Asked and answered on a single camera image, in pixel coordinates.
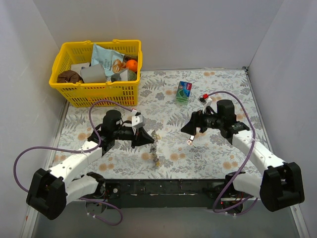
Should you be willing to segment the large metal key ring disc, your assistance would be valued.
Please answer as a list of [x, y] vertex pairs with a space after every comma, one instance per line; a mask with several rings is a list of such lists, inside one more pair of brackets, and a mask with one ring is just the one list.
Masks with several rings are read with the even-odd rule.
[[158, 135], [156, 134], [155, 130], [152, 131], [151, 136], [154, 139], [154, 143], [151, 145], [150, 153], [152, 155], [152, 160], [154, 162], [154, 165], [156, 166], [156, 162], [159, 161], [159, 157], [157, 155]]

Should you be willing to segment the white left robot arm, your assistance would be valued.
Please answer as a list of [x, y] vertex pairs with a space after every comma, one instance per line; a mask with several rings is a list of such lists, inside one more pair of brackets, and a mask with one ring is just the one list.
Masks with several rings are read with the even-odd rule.
[[92, 162], [107, 153], [117, 140], [130, 141], [135, 148], [153, 144], [154, 139], [144, 130], [144, 116], [132, 110], [131, 120], [123, 121], [121, 113], [109, 110], [80, 147], [64, 161], [48, 170], [38, 169], [32, 178], [26, 203], [50, 220], [56, 219], [66, 205], [81, 197], [104, 198], [107, 193], [103, 176], [89, 172], [77, 175]]

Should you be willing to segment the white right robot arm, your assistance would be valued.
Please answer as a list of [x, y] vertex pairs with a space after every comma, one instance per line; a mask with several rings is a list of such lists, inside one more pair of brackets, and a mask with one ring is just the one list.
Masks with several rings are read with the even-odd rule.
[[300, 167], [287, 163], [257, 142], [255, 131], [237, 120], [235, 107], [231, 100], [217, 102], [217, 110], [211, 108], [212, 99], [207, 94], [199, 98], [203, 109], [193, 112], [189, 122], [181, 132], [190, 135], [192, 143], [196, 133], [208, 128], [218, 129], [223, 138], [246, 155], [246, 160], [261, 173], [261, 178], [252, 178], [242, 169], [228, 174], [224, 188], [218, 195], [225, 193], [235, 197], [239, 193], [259, 198], [265, 208], [274, 212], [304, 202], [304, 187]]

